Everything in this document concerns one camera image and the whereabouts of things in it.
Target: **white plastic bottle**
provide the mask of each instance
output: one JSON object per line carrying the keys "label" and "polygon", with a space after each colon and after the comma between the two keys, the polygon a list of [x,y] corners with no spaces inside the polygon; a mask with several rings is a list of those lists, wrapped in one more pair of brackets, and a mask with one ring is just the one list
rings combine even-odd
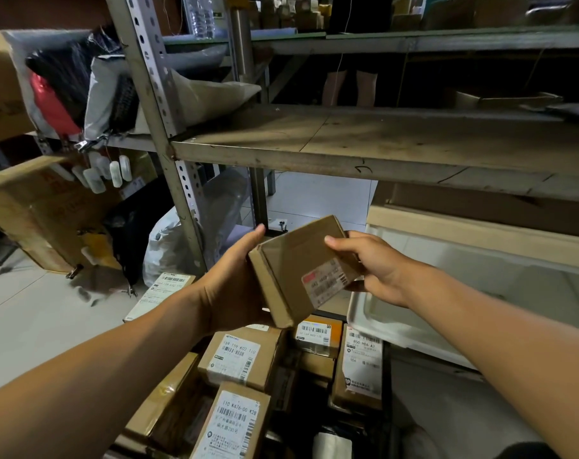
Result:
{"label": "white plastic bottle", "polygon": [[212,0],[183,0],[190,32],[196,38],[215,37]]}

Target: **white label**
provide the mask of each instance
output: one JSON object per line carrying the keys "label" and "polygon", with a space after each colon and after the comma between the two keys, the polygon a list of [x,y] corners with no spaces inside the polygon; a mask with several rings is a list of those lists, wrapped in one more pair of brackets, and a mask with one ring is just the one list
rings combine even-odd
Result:
{"label": "white label", "polygon": [[247,454],[259,401],[222,391],[192,459],[232,459]]}
{"label": "white label", "polygon": [[315,309],[318,309],[348,284],[349,281],[336,258],[302,276],[302,285],[304,285]]}
{"label": "white label", "polygon": [[347,390],[380,400],[383,361],[380,340],[347,327],[343,351]]}
{"label": "white label", "polygon": [[270,395],[272,408],[275,411],[286,411],[289,406],[289,397],[293,386],[295,370],[278,367],[275,373],[275,382]]}
{"label": "white label", "polygon": [[270,326],[268,325],[261,325],[261,324],[251,324],[247,326],[248,329],[253,329],[253,330],[261,330],[263,332],[267,332],[268,329],[270,329]]}
{"label": "white label", "polygon": [[298,325],[295,339],[316,345],[330,346],[331,325],[303,321]]}
{"label": "white label", "polygon": [[129,196],[132,196],[134,193],[138,192],[144,186],[145,181],[142,179],[142,177],[136,177],[131,183],[119,190],[119,196],[122,197],[122,200],[125,200]]}
{"label": "white label", "polygon": [[133,321],[156,308],[171,294],[182,289],[190,278],[191,275],[164,272],[136,303],[132,311],[125,317],[124,322]]}
{"label": "white label", "polygon": [[218,384],[232,380],[244,385],[258,351],[257,343],[226,333],[209,362],[209,381]]}
{"label": "white label", "polygon": [[198,409],[198,413],[183,435],[184,440],[188,444],[194,445],[196,441],[198,441],[198,435],[200,435],[202,425],[204,425],[204,421],[207,420],[212,405],[212,398],[209,398],[208,396],[202,398],[202,404],[200,405],[200,409]]}

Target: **metal shelf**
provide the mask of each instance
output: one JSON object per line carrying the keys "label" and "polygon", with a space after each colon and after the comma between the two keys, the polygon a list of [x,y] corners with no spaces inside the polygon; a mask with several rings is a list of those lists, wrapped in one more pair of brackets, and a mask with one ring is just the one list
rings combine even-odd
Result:
{"label": "metal shelf", "polygon": [[209,163],[579,200],[579,125],[538,114],[257,105],[172,146]]}
{"label": "metal shelf", "polygon": [[[169,53],[222,43],[227,41],[164,38]],[[579,25],[344,35],[319,32],[259,38],[253,44],[279,55],[571,49],[579,48]]]}

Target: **white plastic container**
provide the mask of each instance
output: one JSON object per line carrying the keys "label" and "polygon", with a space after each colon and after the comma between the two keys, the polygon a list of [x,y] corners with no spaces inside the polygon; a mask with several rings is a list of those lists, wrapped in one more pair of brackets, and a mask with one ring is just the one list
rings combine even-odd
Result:
{"label": "white plastic container", "polygon": [[[380,206],[370,208],[366,231],[466,285],[579,328],[579,237]],[[415,313],[370,294],[353,293],[347,321],[394,345],[474,367]]]}

